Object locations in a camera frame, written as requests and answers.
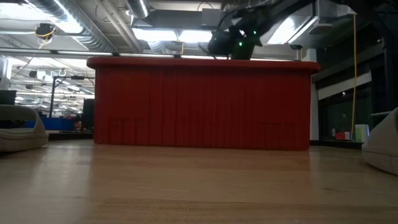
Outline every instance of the air duct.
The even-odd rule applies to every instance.
[[[167,54],[168,51],[162,41],[148,41],[150,49],[155,54]]]
[[[90,51],[116,52],[116,48],[73,0],[25,0],[36,10],[46,13],[50,20]]]
[[[147,0],[127,0],[127,6],[135,18],[143,19],[149,15],[150,7]]]

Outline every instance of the fluorescent light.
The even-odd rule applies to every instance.
[[[211,31],[207,30],[184,30],[180,35],[180,40],[186,43],[209,42]]]
[[[63,58],[61,61],[76,68],[88,68],[86,59]]]
[[[54,99],[54,102],[66,102],[67,100],[63,100],[63,99]]]
[[[59,50],[58,53],[66,55],[112,56],[112,53],[107,53],[107,52],[76,52],[68,50]]]
[[[173,30],[144,30],[133,28],[132,31],[139,40],[150,42],[177,40],[177,35],[175,35]]]
[[[38,105],[21,105],[21,106],[38,107]]]
[[[272,59],[272,58],[250,58],[250,60],[271,61],[271,62],[292,62],[292,60]]]
[[[18,92],[20,95],[40,95],[40,96],[51,96],[51,93],[34,93],[34,92]],[[89,94],[73,94],[73,93],[54,93],[54,96],[79,96],[87,99],[94,99],[95,95]]]
[[[9,48],[0,48],[1,52],[9,52],[9,53],[27,53],[27,54],[51,54],[49,50],[35,50],[35,49],[9,49]]]
[[[79,91],[80,90],[80,88],[77,87],[77,86],[68,86],[68,88],[71,89],[71,90],[75,90],[75,91]]]
[[[69,85],[69,84],[70,84],[70,83],[68,83],[67,81],[61,81],[61,80],[59,80],[59,79],[57,79],[57,82],[60,82],[60,83],[66,84],[66,85]]]
[[[80,26],[79,23],[74,18],[72,18],[72,16],[69,14],[69,12],[65,11],[65,13],[68,16],[67,21],[59,22],[58,19],[53,18],[52,22],[55,23],[55,25],[57,25],[57,27],[61,28],[61,30],[63,30],[64,32],[66,32],[68,34],[81,33],[83,31],[82,26]]]
[[[268,40],[268,44],[284,44],[294,35],[295,24],[290,17],[286,18]]]
[[[300,29],[289,41],[288,43],[292,43],[293,41],[295,41],[298,37],[300,37],[308,28],[310,28],[312,26],[312,24],[314,24],[316,21],[318,20],[318,16],[315,16],[314,18],[312,18],[310,20],[310,22],[307,23],[307,25],[305,25],[302,29]]]
[[[125,54],[120,53],[121,57],[160,57],[160,58],[173,58],[173,55],[164,55],[164,54]]]
[[[94,95],[94,92],[92,92],[92,91],[89,91],[89,90],[86,90],[86,89],[81,89],[81,90],[83,90],[83,91],[85,91],[85,92],[87,92],[87,93],[91,93],[91,94],[93,94]]]
[[[211,56],[200,56],[200,55],[181,55],[181,58],[214,60],[214,58]],[[220,59],[220,60],[226,60],[226,57],[217,57],[216,56],[216,58]]]
[[[38,21],[47,21],[49,16],[43,14],[28,4],[13,4],[13,3],[0,3],[2,18],[15,19],[30,21],[32,18]]]

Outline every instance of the white container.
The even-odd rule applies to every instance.
[[[366,142],[369,137],[369,125],[367,124],[357,124],[355,125],[355,141],[356,142]]]
[[[349,131],[344,132],[344,137],[346,140],[351,140],[351,133]]]

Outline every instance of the ceiling light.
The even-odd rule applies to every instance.
[[[112,56],[112,53],[107,53],[107,52],[76,52],[76,51],[69,51],[69,50],[59,50],[58,54],[86,55],[86,56]]]
[[[133,28],[132,31],[139,40],[150,42],[177,40],[177,35],[175,35],[173,30],[144,30]]]
[[[21,105],[21,106],[37,107],[38,105]]]
[[[54,102],[66,102],[67,100],[63,100],[63,99],[54,99]]]
[[[90,68],[87,67],[86,59],[63,58],[60,60],[68,65],[73,66],[73,67],[87,68],[87,69],[91,70]]]
[[[87,92],[87,93],[91,93],[91,94],[93,94],[94,95],[94,92],[92,92],[92,91],[89,91],[89,90],[86,90],[86,89],[81,89],[82,91],[85,91],[85,92]]]
[[[51,96],[51,93],[32,93],[32,92],[18,92],[20,95],[40,95],[40,96]],[[54,96],[77,96],[84,97],[87,99],[94,99],[95,95],[90,94],[73,94],[73,93],[54,93]]]
[[[290,17],[286,18],[268,40],[268,44],[284,44],[294,35],[295,24]]]
[[[121,57],[162,57],[162,58],[173,58],[173,55],[166,55],[166,54],[126,54],[120,53]]]
[[[295,41],[298,37],[300,37],[308,28],[310,28],[312,26],[312,24],[314,24],[316,21],[318,20],[318,16],[315,16],[314,18],[312,18],[310,20],[310,22],[307,23],[307,25],[305,25],[303,28],[300,29],[300,31],[298,31],[289,41],[288,43],[292,43],[293,41]]]
[[[250,60],[262,60],[262,61],[271,61],[271,62],[291,62],[292,60],[286,59],[272,59],[272,58],[250,58]]]
[[[58,19],[53,18],[52,22],[55,23],[55,25],[57,25],[57,27],[61,28],[61,30],[63,30],[67,34],[81,33],[83,31],[82,26],[79,25],[79,23],[74,18],[72,18],[72,16],[68,12],[65,12],[65,13],[68,16],[68,19],[66,21],[60,22]]]
[[[57,82],[60,82],[60,83],[62,83],[62,84],[66,84],[66,85],[69,85],[70,83],[68,83],[67,81],[61,81],[61,80],[59,80],[59,79],[57,79]]]
[[[10,49],[6,47],[0,47],[0,51],[2,53],[9,52],[9,53],[27,53],[27,54],[51,54],[50,50],[37,50],[37,49]]]
[[[80,88],[77,87],[77,86],[68,86],[68,88],[71,89],[71,90],[75,90],[75,91],[79,91],[80,90]]]
[[[181,58],[209,59],[209,60],[214,60],[214,57],[212,57],[212,56],[200,56],[200,55],[181,55]],[[225,60],[226,57],[217,57],[217,59]]]
[[[211,36],[211,31],[207,30],[184,30],[180,40],[186,43],[209,42]]]

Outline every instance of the wooden table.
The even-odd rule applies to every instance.
[[[0,223],[398,223],[361,152],[51,142],[0,155]]]

